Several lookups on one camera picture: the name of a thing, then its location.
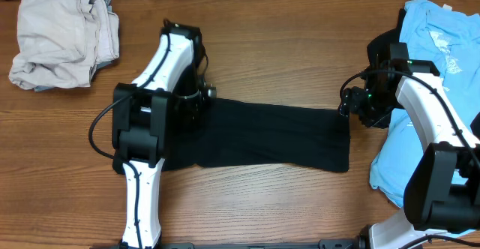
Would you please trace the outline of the black t-shirt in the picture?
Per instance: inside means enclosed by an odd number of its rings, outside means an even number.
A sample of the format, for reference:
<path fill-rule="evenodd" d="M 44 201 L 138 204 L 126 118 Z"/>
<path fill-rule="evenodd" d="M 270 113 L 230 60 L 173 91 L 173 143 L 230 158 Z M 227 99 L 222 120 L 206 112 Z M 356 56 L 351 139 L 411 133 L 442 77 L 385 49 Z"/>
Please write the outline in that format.
<path fill-rule="evenodd" d="M 347 117 L 332 109 L 209 100 L 194 125 L 172 135 L 163 170 L 291 163 L 349 169 Z"/>

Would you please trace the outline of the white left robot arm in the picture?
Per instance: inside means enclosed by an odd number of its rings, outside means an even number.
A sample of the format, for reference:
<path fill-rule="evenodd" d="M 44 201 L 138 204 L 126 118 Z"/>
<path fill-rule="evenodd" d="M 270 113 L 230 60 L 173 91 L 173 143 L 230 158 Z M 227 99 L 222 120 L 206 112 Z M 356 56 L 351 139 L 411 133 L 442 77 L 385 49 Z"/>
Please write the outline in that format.
<path fill-rule="evenodd" d="M 199 119 L 215 90 L 198 68 L 206 60 L 200 28 L 164 21 L 145 70 L 113 92 L 113 168 L 126 178 L 127 217 L 120 248 L 159 248 L 161 172 L 173 134 Z"/>

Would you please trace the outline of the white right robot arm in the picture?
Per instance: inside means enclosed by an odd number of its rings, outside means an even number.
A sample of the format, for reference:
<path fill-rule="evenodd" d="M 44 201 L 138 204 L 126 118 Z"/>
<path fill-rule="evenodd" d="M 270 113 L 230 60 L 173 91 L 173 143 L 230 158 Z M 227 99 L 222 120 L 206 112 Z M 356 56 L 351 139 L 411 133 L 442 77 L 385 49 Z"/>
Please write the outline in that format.
<path fill-rule="evenodd" d="M 409 57 L 405 43 L 390 43 L 358 77 L 364 87 L 340 88 L 338 111 L 356 114 L 367 127 L 382 127 L 395 108 L 406 110 L 423 155 L 403 195 L 403 208 L 368 226 L 357 248 L 420 248 L 434 239 L 479 229 L 479 138 L 445 95 L 432 61 Z"/>

